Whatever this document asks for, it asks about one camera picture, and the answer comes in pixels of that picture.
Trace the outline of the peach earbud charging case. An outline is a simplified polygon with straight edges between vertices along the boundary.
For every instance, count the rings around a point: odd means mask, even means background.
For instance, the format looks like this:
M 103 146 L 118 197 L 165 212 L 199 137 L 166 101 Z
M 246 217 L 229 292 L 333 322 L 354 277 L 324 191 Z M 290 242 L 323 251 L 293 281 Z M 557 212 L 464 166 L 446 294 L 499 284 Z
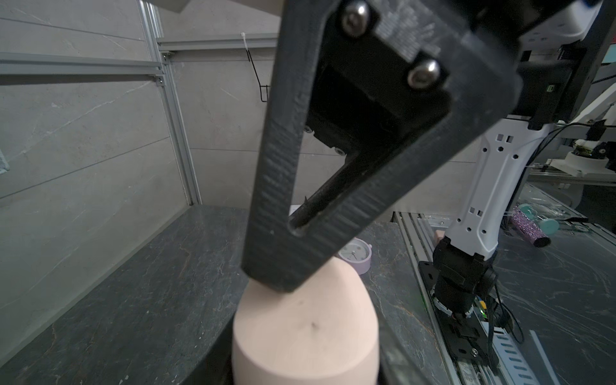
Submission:
M 332 258 L 292 293 L 250 279 L 233 322 L 236 384 L 375 384 L 379 321 L 367 289 Z

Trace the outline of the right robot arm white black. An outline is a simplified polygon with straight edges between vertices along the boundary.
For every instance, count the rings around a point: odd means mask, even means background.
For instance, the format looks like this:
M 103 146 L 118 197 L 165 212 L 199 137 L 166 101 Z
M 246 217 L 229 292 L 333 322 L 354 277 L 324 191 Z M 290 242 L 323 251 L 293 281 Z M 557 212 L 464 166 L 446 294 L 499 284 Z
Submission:
M 434 254 L 442 311 L 489 291 L 498 228 L 615 31 L 612 1 L 252 1 L 280 17 L 242 269 L 292 292 L 467 145 Z

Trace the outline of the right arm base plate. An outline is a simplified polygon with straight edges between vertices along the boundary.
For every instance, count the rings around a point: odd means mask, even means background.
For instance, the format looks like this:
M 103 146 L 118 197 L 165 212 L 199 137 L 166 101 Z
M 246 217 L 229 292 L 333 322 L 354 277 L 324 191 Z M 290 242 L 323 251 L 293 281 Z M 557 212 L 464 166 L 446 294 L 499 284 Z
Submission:
M 455 360 L 467 360 L 475 364 L 497 369 L 500 359 L 493 344 L 474 311 L 465 317 L 447 315 L 440 310 L 433 298 L 438 279 L 438 270 L 429 261 L 418 264 L 420 277 L 428 292 L 428 305 L 433 308 L 449 355 Z

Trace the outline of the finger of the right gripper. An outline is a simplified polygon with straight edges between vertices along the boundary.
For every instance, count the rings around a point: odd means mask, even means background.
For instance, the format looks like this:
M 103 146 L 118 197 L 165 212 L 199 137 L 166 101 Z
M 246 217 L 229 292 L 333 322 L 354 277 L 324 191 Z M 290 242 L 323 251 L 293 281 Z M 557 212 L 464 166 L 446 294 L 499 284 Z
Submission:
M 287 1 L 242 269 L 278 292 L 516 104 L 518 1 Z

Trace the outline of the glitter purple roller outside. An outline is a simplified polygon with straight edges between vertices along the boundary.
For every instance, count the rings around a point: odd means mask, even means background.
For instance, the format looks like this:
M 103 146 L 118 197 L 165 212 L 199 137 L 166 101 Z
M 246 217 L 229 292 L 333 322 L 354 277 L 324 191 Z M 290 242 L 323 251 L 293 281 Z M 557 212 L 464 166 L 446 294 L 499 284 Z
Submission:
M 544 248 L 551 244 L 551 239 L 518 207 L 513 210 L 510 224 L 521 237 L 536 248 Z

